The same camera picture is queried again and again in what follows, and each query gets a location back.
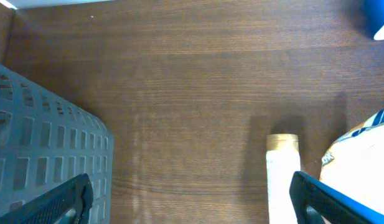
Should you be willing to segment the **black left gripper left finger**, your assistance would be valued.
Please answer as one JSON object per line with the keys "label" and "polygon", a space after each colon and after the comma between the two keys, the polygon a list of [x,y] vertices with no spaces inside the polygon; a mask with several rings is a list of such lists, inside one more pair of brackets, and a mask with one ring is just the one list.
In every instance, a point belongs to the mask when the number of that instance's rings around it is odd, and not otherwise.
{"label": "black left gripper left finger", "polygon": [[80,174],[0,217],[0,223],[87,224],[93,206],[88,174]]}

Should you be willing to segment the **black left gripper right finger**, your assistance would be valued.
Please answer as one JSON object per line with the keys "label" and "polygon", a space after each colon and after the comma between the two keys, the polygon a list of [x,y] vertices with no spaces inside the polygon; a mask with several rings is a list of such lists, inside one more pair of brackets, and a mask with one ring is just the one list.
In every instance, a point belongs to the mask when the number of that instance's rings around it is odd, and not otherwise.
{"label": "black left gripper right finger", "polygon": [[304,172],[293,174],[290,198],[299,224],[384,223],[384,215]]}

